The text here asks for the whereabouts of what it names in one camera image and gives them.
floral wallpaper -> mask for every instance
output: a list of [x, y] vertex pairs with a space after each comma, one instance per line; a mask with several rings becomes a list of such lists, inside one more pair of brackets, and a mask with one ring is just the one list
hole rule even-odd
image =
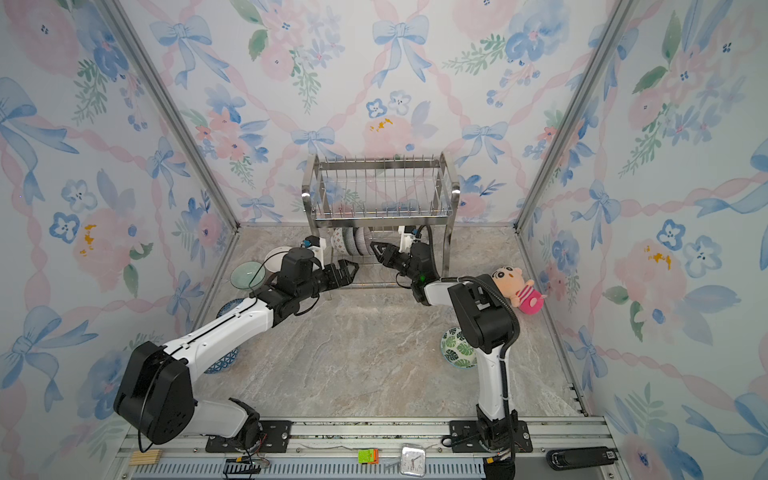
[[[242, 221], [306, 222], [310, 155], [444, 151], [458, 220], [495, 223], [517, 217], [614, 0], [122, 5]], [[339, 208], [365, 194], [337, 183]]]
[[0, 2], [0, 477], [101, 478], [131, 350], [191, 328], [229, 242], [85, 0]]
[[766, 21], [640, 0], [525, 225], [635, 479], [768, 478]]

dish rack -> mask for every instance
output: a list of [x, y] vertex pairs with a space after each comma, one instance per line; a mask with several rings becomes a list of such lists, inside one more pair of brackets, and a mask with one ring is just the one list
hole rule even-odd
[[[451, 236], [461, 191], [453, 163], [435, 156], [348, 158], [338, 161], [310, 158], [301, 186], [302, 202], [312, 235], [321, 228], [368, 227], [374, 240], [399, 244], [399, 226], [445, 226], [442, 276], [449, 276]], [[394, 270], [372, 256], [350, 256], [332, 251], [361, 266], [380, 271], [358, 273], [352, 288], [397, 286]]]

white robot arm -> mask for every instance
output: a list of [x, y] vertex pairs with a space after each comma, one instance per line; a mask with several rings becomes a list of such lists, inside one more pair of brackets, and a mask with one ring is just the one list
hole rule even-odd
[[[392, 266], [387, 264], [391, 256], [377, 250], [382, 245], [388, 248], [390, 244], [374, 245], [376, 256]], [[509, 413], [514, 412], [514, 406], [508, 398], [504, 353], [519, 334], [517, 320], [512, 322], [509, 316], [514, 313], [497, 290], [492, 292], [495, 288], [490, 276], [439, 281], [429, 272], [425, 275], [429, 261], [419, 263], [419, 252], [423, 253], [419, 245], [423, 244], [416, 242], [411, 252], [398, 252], [410, 258], [406, 266], [415, 267], [411, 272], [406, 268], [412, 280], [417, 279], [412, 283], [414, 296], [426, 305], [455, 308], [478, 356], [478, 424], [482, 421], [487, 425], [485, 433], [481, 431], [482, 439], [491, 449], [507, 448], [511, 436], [505, 435], [509, 430], [506, 425], [511, 425]], [[339, 268], [330, 264], [316, 269], [318, 263], [309, 249], [294, 248], [283, 258], [276, 281], [270, 278], [230, 312], [164, 346], [147, 342], [137, 347], [118, 390], [115, 412], [153, 443], [165, 443], [181, 434], [218, 435], [251, 449], [260, 440], [258, 413], [236, 399], [195, 399], [191, 385], [232, 349], [296, 314], [301, 300], [350, 284], [358, 270], [356, 263], [346, 260], [339, 261]]]

black bracket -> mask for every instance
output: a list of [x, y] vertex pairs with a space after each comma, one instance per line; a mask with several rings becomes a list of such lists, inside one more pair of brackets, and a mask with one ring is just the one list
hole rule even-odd
[[[443, 440], [451, 439], [451, 450], [454, 453], [486, 453], [488, 450], [480, 443], [480, 432], [476, 420], [454, 420], [449, 422], [451, 435], [443, 437]], [[518, 420], [518, 429], [513, 432], [515, 440], [515, 452], [533, 452], [531, 434], [528, 432], [528, 424]]]
[[[262, 440], [259, 453], [285, 453], [288, 451], [288, 441], [290, 440], [290, 420], [262, 420], [260, 421]], [[238, 453], [242, 452], [237, 448], [237, 442], [232, 439], [225, 439], [218, 435], [208, 437], [208, 443], [205, 445], [205, 451], [208, 453]]]

pink plush doll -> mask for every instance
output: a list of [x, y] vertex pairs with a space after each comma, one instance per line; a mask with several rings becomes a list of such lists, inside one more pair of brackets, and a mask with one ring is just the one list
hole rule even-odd
[[498, 291], [509, 298], [509, 303], [521, 312], [533, 315], [544, 306], [546, 295], [541, 295], [533, 288], [533, 280], [523, 280], [523, 270], [503, 266], [492, 275]]

